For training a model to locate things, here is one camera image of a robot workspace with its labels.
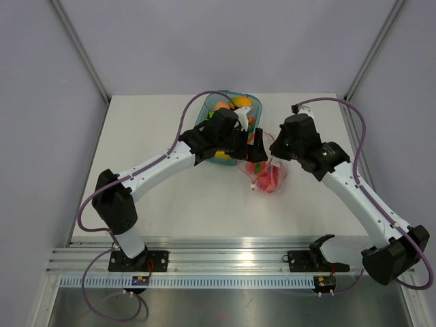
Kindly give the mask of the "pink peach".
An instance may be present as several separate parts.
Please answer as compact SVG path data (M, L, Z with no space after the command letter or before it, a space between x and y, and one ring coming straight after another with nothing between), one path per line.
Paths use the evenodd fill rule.
M249 175L258 175L259 173L263 172L266 167L266 162L261 161L257 163L252 163L249 161L245 162L245 171Z

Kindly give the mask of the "clear zip top bag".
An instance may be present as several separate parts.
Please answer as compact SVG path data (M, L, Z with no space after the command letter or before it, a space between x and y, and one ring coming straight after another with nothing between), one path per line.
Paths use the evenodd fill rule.
M270 153L267 153L267 156L268 156L268 159L266 160L266 167L265 167L264 171L259 173L258 175L249 175L249 174L247 174L246 171L245 171L245 162L246 161L236 160L236 164L238 166L238 169L249 178L249 180L250 180L250 187L251 187L251 189L253 191L264 193L264 192L260 191L256 187L256 181L258 180L258 178L263 173L272 173L273 165L276 165L276 166L286 166L286 164L281 159L273 157ZM277 193L280 190L280 188L283 186L283 184L284 184L284 180L283 180L283 182L281 184L279 184L278 190L275 193Z

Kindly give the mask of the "red apple front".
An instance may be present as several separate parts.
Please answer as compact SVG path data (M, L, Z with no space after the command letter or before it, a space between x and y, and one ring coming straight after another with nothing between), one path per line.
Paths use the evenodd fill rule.
M287 166L272 166L272 181L274 184L279 185L287 177Z

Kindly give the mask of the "red apple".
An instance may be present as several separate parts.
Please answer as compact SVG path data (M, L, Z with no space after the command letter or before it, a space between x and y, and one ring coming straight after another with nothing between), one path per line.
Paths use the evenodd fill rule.
M276 174L263 173L256 181L256 187L268 194L275 193L278 190L279 178Z
M287 177L287 166L272 166L272 181L274 184L279 185Z

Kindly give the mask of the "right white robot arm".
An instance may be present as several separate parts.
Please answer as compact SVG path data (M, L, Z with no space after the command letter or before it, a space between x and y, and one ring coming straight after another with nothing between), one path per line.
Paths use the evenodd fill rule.
M411 226L356 173L349 155L335 142L322 142L307 114L289 116L270 146L273 156L296 160L335 193L366 230L373 245L362 251L362 265L378 283L388 285L422 260L430 234L423 225Z

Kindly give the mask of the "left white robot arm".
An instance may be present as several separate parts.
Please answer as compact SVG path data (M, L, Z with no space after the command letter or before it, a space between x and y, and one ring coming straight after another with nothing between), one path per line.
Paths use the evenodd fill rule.
M232 159L257 163L266 161L263 131L250 135L241 114L220 109L211 119L184 131L162 155L115 174L103 171L97 180L91 203L108 226L119 247L123 263L132 271L142 270L148 249L136 229L136 202L171 176L213 158L218 151Z

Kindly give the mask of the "yellow lemon front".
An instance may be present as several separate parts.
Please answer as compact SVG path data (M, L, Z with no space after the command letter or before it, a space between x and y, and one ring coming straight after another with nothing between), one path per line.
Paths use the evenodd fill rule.
M231 159L231 157L227 154L225 154L223 151L217 151L215 153L215 157L218 159Z

